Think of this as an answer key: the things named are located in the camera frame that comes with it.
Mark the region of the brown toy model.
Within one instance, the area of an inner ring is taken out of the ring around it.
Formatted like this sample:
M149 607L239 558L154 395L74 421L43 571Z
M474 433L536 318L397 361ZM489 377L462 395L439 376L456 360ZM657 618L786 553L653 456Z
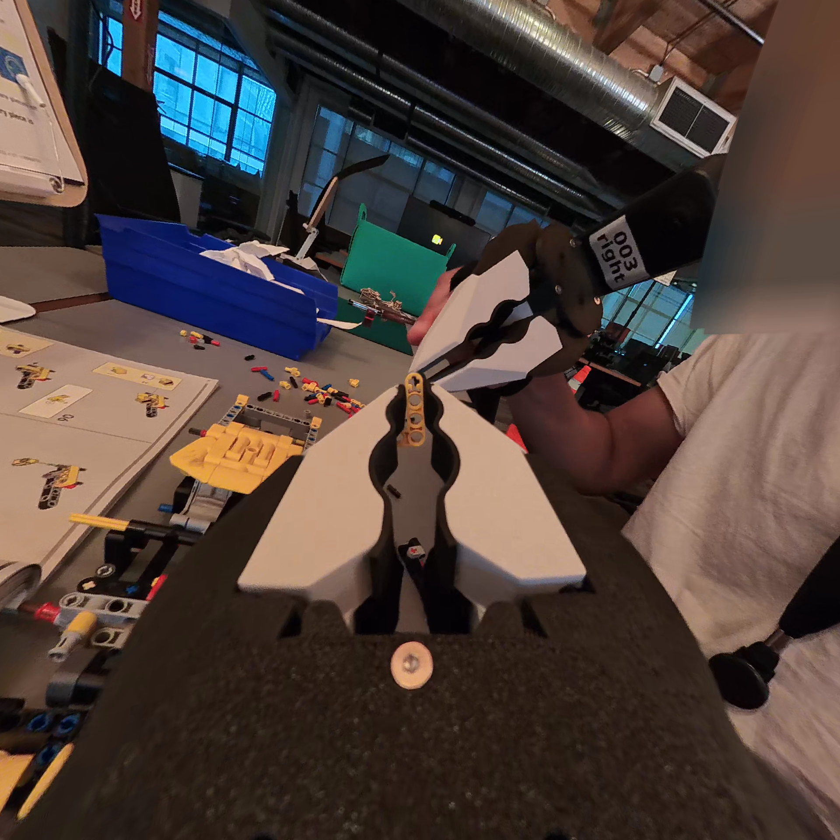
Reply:
M406 327L412 327L417 319L403 309L403 304L396 299L396 294L391 291L391 299L383 299L380 292L366 287L360 290L357 298L349 299L348 303L363 312L364 319L361 327L369 329L379 319L384 322L399 323Z

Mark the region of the printed instruction sheet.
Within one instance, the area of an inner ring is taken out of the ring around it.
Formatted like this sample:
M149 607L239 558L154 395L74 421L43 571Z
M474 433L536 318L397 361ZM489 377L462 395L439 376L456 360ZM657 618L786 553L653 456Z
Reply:
M76 207L88 173L25 1L1 2L1 197Z

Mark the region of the grey desk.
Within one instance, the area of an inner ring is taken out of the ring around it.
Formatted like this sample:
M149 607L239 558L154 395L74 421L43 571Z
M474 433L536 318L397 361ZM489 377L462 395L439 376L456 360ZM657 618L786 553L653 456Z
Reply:
M105 300L104 261L99 254L63 247L2 247L2 295L30 303L38 314L18 327L48 339L75 344L127 360L150 363L174 371L215 379L218 388L194 415L189 427L215 423L239 393L257 396L261 385L250 373L246 355L254 354L274 376L292 365L286 357L258 351L227 340L217 330L203 329L193 320L172 320L129 304ZM204 352L186 346L182 329L212 334L220 347ZM357 398L371 402L389 385L398 384L409 366L404 353L386 348L345 331L331 331L315 351L297 364L304 376L339 387L349 378L360 379ZM167 522L159 510L171 502L181 474L169 462L170 454L187 444L182 430L132 486L113 504L108 516ZM70 552L58 571L35 596L36 603L53 602L74 590L91 575L103 557L102 531L85 531L84 540ZM24 613L2 612L2 697L25 699L26 706L41 708L56 664L47 652L57 640L57 628Z

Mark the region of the green upright panel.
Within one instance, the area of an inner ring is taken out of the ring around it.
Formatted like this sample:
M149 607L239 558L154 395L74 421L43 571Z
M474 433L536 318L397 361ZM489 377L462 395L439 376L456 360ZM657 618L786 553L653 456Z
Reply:
M377 226L361 204L339 282L354 292L372 289L382 298L392 294L404 314L417 317L446 272L455 248L451 245L438 253Z

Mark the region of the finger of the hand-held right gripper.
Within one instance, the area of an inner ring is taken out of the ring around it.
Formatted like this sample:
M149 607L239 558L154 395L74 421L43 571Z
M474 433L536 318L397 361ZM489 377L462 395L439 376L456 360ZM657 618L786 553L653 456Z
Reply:
M412 373L444 375L494 354L503 340L519 340L532 318L530 270L511 253L451 292L414 354Z
M500 343L489 356L475 357L432 376L431 382L448 392L462 392L519 382L563 348L558 331L548 320L530 320L516 342Z

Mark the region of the crumpled white papers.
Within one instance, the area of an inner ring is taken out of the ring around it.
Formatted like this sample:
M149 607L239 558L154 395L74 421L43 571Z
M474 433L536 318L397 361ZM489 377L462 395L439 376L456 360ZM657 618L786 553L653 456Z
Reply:
M274 246L262 244L256 240L243 243L240 246L226 248L226 249L207 249L201 253L201 256L213 259L216 262L242 270L251 276L259 277L274 286L295 291L297 294L304 295L305 292L299 287L299 282L291 285L277 280L271 273L265 259L280 258L280 263L283 266L292 267L296 270L303 270L304 273L314 272L314 275L326 280L326 277L321 273L316 261L310 257L298 258L291 254L285 246Z

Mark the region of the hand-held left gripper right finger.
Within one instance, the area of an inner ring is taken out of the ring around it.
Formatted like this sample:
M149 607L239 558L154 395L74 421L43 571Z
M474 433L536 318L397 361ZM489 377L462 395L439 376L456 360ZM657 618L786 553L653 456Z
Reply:
M515 602L579 585L585 567L524 450L441 386L438 426L458 467L444 492L455 588L474 604Z

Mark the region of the white t-shirt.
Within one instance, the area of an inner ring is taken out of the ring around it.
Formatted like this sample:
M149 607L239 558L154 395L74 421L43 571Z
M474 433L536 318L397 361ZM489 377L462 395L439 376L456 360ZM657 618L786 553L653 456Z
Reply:
M770 635L839 532L839 350L717 335L658 385L682 443L623 529L704 655ZM818 838L838 838L838 628L794 641L730 720Z

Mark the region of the black monitor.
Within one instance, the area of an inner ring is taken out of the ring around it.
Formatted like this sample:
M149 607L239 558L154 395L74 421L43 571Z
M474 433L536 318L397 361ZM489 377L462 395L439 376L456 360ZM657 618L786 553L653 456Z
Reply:
M88 89L82 155L92 215L181 221L153 94L100 69Z

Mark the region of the partly built yellow toy car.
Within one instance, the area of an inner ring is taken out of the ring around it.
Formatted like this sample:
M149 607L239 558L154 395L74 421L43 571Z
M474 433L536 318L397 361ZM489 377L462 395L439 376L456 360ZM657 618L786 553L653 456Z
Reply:
M293 456L317 441L322 420L271 412L264 394L252 404L239 395L220 421L191 428L194 440L171 456L183 475L162 523L74 515L102 532L102 558L93 575L51 602L34 599L35 567L2 563L2 608L54 627L47 658L56 666L41 707L2 698L2 814L22 818L63 763L115 669L148 603L171 576L174 561L239 501Z

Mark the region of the large dark wall screen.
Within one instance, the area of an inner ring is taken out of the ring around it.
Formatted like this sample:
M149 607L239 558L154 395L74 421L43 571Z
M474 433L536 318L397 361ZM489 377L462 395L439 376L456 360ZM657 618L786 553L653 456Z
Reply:
M491 235L474 218L441 204L409 196L397 234L446 256L447 269L456 269L482 256Z

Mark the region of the small heap of coloured pins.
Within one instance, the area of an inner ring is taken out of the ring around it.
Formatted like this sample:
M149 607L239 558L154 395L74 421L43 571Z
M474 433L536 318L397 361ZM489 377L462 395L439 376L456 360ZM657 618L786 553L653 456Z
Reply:
M220 346L217 339L204 333L182 329L179 334L186 342L192 345L194 350L205 350L207 347ZM258 402L264 402L269 398L272 402L278 402L281 390L289 391L298 389L304 394L303 401L306 404L335 405L348 417L357 414L365 405L358 399L353 398L349 393L343 392L331 384L321 385L318 381L302 375L297 366L286 365L284 367L285 379L278 375L273 375L266 365L253 365L250 371L276 384L276 388L273 391L268 392L267 395L263 394L258 396Z

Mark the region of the person's right hand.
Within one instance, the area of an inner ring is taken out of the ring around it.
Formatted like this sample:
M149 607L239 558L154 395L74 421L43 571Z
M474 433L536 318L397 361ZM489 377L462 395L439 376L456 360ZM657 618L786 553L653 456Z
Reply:
M425 335L448 301L452 279L458 272L459 269L448 270L437 279L435 288L423 311L416 317L415 323L408 328L406 339L413 348L413 352L416 351L424 340Z

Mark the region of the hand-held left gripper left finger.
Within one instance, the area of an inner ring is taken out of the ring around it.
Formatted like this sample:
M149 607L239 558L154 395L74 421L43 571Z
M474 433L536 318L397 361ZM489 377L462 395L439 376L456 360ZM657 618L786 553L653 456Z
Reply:
M311 446L238 577L242 592L295 595L335 604L343 618L372 594L365 556L382 533L374 447L391 431L386 389L354 418Z

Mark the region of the small yellow angled beam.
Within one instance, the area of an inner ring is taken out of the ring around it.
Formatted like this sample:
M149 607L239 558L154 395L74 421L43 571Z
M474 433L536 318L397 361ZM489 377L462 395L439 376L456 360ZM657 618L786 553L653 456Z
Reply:
M404 381L405 416L402 432L397 436L399 448L420 448L426 444L425 379L418 372L410 372Z

